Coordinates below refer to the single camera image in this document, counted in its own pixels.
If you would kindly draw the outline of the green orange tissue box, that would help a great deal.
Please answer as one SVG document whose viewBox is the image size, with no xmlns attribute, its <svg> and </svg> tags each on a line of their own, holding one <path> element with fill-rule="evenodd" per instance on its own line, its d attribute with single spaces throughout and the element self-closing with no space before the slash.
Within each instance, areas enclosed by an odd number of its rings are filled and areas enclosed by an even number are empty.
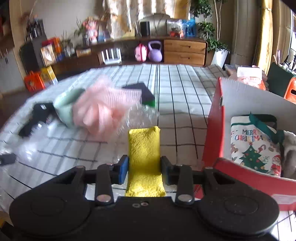
<svg viewBox="0 0 296 241">
<path fill-rule="evenodd" d="M 269 68 L 267 83 L 270 92 L 295 104 L 295 74 L 273 62 Z"/>
</svg>

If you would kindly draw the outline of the orange gift bag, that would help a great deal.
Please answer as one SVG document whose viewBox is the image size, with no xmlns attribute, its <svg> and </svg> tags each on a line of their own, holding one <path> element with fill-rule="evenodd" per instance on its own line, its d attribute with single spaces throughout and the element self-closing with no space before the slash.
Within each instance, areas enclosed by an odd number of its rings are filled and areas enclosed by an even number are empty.
<svg viewBox="0 0 296 241">
<path fill-rule="evenodd" d="M 38 72 L 30 71 L 23 81 L 29 92 L 37 92 L 46 88 Z"/>
</svg>

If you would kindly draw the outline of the purple kettlebell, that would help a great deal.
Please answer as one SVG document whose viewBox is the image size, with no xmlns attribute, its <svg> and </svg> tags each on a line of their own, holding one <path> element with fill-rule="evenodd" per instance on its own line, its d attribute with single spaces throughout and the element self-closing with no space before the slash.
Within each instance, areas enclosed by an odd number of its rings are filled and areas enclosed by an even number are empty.
<svg viewBox="0 0 296 241">
<path fill-rule="evenodd" d="M 153 44 L 159 45 L 159 48 L 158 49 L 153 48 L 152 47 Z M 148 57 L 149 57 L 150 61 L 157 62 L 157 63 L 162 61 L 162 58 L 163 58 L 162 53 L 161 53 L 162 43 L 160 41 L 148 42 L 148 49 L 149 49 Z"/>
</svg>

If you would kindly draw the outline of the clear plastic bag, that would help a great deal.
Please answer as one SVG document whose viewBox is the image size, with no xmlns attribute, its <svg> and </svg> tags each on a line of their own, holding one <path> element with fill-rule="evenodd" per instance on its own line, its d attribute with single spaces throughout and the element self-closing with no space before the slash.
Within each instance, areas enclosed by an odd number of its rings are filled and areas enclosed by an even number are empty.
<svg viewBox="0 0 296 241">
<path fill-rule="evenodd" d="M 118 136 L 125 135 L 131 129 L 150 128 L 157 124 L 159 112 L 150 106 L 135 104 L 127 110 L 116 130 Z"/>
</svg>

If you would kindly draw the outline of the potted green tree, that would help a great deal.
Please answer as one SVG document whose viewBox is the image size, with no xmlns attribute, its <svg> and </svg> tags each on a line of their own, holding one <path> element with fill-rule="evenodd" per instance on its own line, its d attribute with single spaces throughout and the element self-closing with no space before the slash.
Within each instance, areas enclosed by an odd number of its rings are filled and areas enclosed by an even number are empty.
<svg viewBox="0 0 296 241">
<path fill-rule="evenodd" d="M 220 41 L 222 19 L 222 6 L 227 1 L 213 1 L 214 11 L 210 1 L 191 1 L 190 14 L 194 17 L 202 17 L 203 21 L 197 23 L 200 36 L 207 42 L 207 52 L 213 52 L 211 65 L 218 65 L 223 68 L 229 54 L 228 45 Z"/>
</svg>

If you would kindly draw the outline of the yellow sponge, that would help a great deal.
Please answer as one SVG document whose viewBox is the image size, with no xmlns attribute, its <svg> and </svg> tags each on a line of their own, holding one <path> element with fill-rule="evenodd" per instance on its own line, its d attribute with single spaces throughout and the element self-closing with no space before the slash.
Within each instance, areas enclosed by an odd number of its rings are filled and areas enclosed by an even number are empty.
<svg viewBox="0 0 296 241">
<path fill-rule="evenodd" d="M 161 173 L 160 129 L 132 129 L 128 132 L 127 197 L 165 197 Z"/>
</svg>

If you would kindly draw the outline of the black cylinder speaker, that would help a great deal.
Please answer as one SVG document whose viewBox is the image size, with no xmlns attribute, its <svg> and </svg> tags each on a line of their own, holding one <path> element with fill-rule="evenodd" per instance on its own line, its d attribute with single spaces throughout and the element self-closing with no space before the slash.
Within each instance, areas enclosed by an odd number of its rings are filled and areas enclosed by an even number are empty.
<svg viewBox="0 0 296 241">
<path fill-rule="evenodd" d="M 150 22 L 140 22 L 140 34 L 142 37 L 149 37 L 151 35 Z"/>
</svg>

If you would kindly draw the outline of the christmas print cloth bag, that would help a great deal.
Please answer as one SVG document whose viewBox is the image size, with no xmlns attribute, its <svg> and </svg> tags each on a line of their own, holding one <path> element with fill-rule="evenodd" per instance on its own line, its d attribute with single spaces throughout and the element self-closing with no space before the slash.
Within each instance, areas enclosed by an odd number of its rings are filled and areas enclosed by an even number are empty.
<svg viewBox="0 0 296 241">
<path fill-rule="evenodd" d="M 273 176 L 281 175 L 282 131 L 270 114 L 248 114 L 231 119 L 231 160 L 240 166 Z"/>
</svg>

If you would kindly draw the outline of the yellow carton box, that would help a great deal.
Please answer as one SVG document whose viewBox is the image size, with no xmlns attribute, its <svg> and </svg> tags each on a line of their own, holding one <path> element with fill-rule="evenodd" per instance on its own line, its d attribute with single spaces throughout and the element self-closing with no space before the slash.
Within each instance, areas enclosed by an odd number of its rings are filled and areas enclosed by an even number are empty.
<svg viewBox="0 0 296 241">
<path fill-rule="evenodd" d="M 40 77 L 41 77 L 45 87 L 49 87 L 50 85 L 58 84 L 58 80 L 57 80 L 55 73 L 53 72 L 53 69 L 51 66 L 42 68 L 40 71 Z"/>
</svg>

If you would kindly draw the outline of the mint green ceramic mug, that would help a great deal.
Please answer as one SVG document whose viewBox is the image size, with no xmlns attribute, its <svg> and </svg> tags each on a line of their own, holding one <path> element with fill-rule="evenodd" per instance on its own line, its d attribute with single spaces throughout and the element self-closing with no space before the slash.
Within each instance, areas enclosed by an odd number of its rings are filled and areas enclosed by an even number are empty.
<svg viewBox="0 0 296 241">
<path fill-rule="evenodd" d="M 73 105 L 84 92 L 83 88 L 73 88 L 57 96 L 53 102 L 58 118 L 69 128 L 74 127 Z"/>
</svg>

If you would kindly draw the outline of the orange snack bag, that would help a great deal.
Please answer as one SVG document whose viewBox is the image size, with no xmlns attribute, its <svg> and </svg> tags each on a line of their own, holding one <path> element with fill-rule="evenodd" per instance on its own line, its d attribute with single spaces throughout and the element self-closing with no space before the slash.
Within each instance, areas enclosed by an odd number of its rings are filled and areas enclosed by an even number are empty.
<svg viewBox="0 0 296 241">
<path fill-rule="evenodd" d="M 266 73 L 257 66 L 238 66 L 237 80 L 258 89 L 267 90 L 267 76 Z"/>
</svg>

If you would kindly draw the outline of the wooden tv console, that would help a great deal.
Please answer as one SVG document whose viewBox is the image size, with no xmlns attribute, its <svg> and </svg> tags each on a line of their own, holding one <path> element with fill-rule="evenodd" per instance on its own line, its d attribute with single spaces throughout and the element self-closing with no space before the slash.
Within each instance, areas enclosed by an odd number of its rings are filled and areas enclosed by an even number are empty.
<svg viewBox="0 0 296 241">
<path fill-rule="evenodd" d="M 80 57 L 64 59 L 52 65 L 58 78 L 107 65 L 185 64 L 205 66 L 208 43 L 198 38 L 131 37 L 108 40 L 77 49 Z"/>
</svg>

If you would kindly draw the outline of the white wifi router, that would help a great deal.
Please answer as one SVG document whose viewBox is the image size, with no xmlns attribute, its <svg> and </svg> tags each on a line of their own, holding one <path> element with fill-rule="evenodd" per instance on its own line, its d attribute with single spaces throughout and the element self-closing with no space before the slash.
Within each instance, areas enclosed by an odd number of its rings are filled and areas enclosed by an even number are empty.
<svg viewBox="0 0 296 241">
<path fill-rule="evenodd" d="M 119 64 L 122 62 L 119 48 L 105 49 L 101 51 L 102 61 L 105 65 Z"/>
</svg>

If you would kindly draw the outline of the black cabinet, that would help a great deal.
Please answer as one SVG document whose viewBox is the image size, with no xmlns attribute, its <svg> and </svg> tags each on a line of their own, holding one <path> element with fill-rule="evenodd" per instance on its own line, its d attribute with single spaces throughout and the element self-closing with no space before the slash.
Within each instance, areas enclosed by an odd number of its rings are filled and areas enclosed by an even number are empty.
<svg viewBox="0 0 296 241">
<path fill-rule="evenodd" d="M 44 67 L 41 56 L 42 42 L 46 41 L 46 35 L 34 38 L 20 47 L 20 57 L 26 74 L 31 71 L 38 72 Z"/>
</svg>

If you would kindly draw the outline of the pink doll figure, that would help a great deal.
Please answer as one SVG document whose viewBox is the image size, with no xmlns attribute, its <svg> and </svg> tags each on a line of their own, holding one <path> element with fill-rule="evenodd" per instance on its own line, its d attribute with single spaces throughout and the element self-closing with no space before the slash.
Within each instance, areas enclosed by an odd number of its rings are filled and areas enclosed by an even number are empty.
<svg viewBox="0 0 296 241">
<path fill-rule="evenodd" d="M 85 28 L 85 36 L 88 44 L 96 44 L 97 43 L 97 20 L 93 17 L 88 17 L 87 20 L 83 22 L 83 26 Z"/>
</svg>

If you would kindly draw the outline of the floral yellow curtain cloth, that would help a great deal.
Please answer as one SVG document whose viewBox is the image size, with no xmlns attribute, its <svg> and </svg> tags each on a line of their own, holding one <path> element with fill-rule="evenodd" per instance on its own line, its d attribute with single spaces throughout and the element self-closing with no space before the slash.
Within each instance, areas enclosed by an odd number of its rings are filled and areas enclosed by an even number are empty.
<svg viewBox="0 0 296 241">
<path fill-rule="evenodd" d="M 112 39 L 140 36 L 140 23 L 148 22 L 150 35 L 167 35 L 167 20 L 189 17 L 190 1 L 103 1 L 107 30 Z"/>
</svg>

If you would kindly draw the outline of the red white cardboard box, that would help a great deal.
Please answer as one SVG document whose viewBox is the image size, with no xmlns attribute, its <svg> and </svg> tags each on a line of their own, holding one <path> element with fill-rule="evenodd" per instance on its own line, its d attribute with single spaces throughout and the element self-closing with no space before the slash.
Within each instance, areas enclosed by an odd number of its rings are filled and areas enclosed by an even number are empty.
<svg viewBox="0 0 296 241">
<path fill-rule="evenodd" d="M 270 195 L 281 210 L 295 210 L 295 105 L 219 78 L 203 162 Z"/>
</svg>

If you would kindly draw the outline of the pink mesh bath pouf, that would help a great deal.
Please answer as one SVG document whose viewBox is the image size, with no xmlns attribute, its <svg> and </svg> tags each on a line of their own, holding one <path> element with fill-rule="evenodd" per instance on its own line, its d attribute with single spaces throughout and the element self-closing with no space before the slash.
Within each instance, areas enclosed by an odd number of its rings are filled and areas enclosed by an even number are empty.
<svg viewBox="0 0 296 241">
<path fill-rule="evenodd" d="M 73 122 L 98 141 L 107 142 L 119 128 L 127 111 L 141 103 L 140 89 L 115 88 L 110 78 L 100 75 L 73 104 Z"/>
</svg>

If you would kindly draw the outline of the black knit hat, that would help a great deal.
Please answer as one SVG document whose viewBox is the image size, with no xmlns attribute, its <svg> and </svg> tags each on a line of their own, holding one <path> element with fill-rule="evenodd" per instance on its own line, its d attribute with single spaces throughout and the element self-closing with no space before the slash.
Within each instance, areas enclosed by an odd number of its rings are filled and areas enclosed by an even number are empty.
<svg viewBox="0 0 296 241">
<path fill-rule="evenodd" d="M 53 106 L 53 102 L 39 102 L 33 106 L 31 116 L 27 123 L 18 132 L 20 137 L 29 137 L 34 128 L 37 128 L 38 124 L 49 125 L 56 117 L 56 111 Z"/>
</svg>

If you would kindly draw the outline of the pink toy case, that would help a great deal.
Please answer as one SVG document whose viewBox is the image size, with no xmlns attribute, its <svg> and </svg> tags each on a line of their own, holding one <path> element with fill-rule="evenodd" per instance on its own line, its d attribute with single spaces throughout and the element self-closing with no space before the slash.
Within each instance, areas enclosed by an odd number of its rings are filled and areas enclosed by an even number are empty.
<svg viewBox="0 0 296 241">
<path fill-rule="evenodd" d="M 140 43 L 134 50 L 135 59 L 138 62 L 145 62 L 147 59 L 147 46 Z"/>
</svg>

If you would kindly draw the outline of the purple green scrub sponge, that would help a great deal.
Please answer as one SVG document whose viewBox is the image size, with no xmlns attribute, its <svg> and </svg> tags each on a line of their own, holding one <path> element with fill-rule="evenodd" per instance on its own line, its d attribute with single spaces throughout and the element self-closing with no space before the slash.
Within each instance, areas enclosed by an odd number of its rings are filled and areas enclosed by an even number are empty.
<svg viewBox="0 0 296 241">
<path fill-rule="evenodd" d="M 136 84 L 130 84 L 122 87 L 123 89 L 136 89 L 142 91 L 142 104 L 154 108 L 156 106 L 155 97 L 148 89 L 148 87 L 143 83 L 139 82 Z"/>
</svg>

